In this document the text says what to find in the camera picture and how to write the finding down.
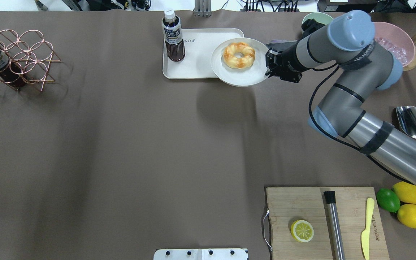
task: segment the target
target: lemon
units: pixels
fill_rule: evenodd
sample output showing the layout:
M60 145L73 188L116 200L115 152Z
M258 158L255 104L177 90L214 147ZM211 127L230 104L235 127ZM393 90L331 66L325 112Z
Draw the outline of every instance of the lemon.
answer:
M407 227L416 229L416 205L402 205L398 211L398 220Z
M292 237L299 242L309 242L314 237L312 225L305 220L293 222L291 227Z
M401 181L393 185L393 191L399 197L400 201L416 204L415 185Z

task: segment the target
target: wooden cutting board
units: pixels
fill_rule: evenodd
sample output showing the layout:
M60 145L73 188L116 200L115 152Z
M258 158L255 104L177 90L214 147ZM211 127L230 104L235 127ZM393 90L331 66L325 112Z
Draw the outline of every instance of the wooden cutting board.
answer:
M388 260L385 234L373 187L270 187L266 189L273 260L333 260L332 233L324 191L335 191L343 249L347 260L363 260L360 234L365 229L365 203L375 199L370 230L370 259ZM295 220L314 227L314 238L302 243L290 233Z

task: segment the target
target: lemon slice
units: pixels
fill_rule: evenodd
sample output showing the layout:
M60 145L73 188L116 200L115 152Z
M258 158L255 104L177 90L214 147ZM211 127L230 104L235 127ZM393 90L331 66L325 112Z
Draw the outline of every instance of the lemon slice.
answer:
M312 225L305 220L297 220L293 222L292 237L299 242L309 242L314 237L314 229Z

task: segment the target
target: white bottle cap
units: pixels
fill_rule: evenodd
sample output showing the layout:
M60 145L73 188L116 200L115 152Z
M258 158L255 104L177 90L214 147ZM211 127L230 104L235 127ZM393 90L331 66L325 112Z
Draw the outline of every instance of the white bottle cap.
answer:
M165 18L167 20L173 20L174 17L175 17L175 14L174 14L174 10L173 9L165 10Z

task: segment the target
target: donut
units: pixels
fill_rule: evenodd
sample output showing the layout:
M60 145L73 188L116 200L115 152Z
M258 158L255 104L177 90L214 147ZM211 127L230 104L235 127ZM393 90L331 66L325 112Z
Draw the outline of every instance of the donut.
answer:
M243 54L243 57L237 58L236 53ZM233 69L246 69L253 65L255 61L255 49L247 43L231 43L224 49L222 55L227 66Z

